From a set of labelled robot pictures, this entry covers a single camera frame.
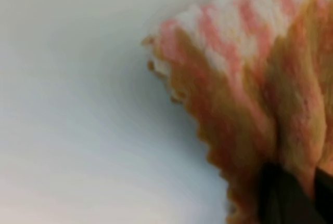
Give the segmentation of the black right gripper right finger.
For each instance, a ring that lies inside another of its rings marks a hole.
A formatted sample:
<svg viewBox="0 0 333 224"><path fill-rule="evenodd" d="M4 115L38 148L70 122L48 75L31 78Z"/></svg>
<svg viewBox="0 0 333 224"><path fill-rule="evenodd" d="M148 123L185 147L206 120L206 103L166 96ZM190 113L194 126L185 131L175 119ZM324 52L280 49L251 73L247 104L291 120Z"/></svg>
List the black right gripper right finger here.
<svg viewBox="0 0 333 224"><path fill-rule="evenodd" d="M317 211L330 224L332 224L333 215L332 187L332 175L318 168L315 175L315 204Z"/></svg>

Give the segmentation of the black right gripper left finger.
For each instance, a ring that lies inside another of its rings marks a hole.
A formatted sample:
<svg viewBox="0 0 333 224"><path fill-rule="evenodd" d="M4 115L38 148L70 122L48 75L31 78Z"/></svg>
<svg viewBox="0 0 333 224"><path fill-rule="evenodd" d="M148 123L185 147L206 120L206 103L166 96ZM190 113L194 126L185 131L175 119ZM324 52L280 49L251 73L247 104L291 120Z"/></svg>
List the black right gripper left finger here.
<svg viewBox="0 0 333 224"><path fill-rule="evenodd" d="M315 173L311 200L297 179L281 166L267 163L261 170L258 193L259 223L325 223L325 172Z"/></svg>

